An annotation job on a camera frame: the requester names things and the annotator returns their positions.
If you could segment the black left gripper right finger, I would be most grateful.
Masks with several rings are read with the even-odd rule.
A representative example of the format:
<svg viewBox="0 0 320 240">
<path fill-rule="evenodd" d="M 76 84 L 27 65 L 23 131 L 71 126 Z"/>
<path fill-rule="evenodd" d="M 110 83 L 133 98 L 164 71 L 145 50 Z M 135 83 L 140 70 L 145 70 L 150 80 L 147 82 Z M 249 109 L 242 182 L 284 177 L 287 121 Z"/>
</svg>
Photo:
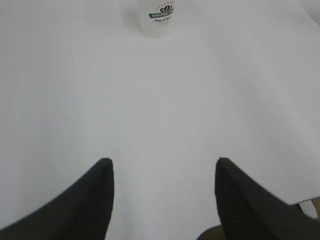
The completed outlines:
<svg viewBox="0 0 320 240">
<path fill-rule="evenodd" d="M 267 191 L 230 159 L 215 166 L 217 212 L 227 240 L 318 240 L 320 223 Z"/>
</svg>

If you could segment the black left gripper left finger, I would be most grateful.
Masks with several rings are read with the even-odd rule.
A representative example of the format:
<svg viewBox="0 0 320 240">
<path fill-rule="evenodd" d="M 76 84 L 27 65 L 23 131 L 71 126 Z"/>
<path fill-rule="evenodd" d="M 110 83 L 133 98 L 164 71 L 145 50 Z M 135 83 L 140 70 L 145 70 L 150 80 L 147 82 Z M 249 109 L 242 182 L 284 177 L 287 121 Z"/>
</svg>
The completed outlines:
<svg viewBox="0 0 320 240">
<path fill-rule="evenodd" d="M 104 240 L 115 196 L 113 162 L 98 160 L 73 185 L 17 222 L 2 240 Z"/>
</svg>

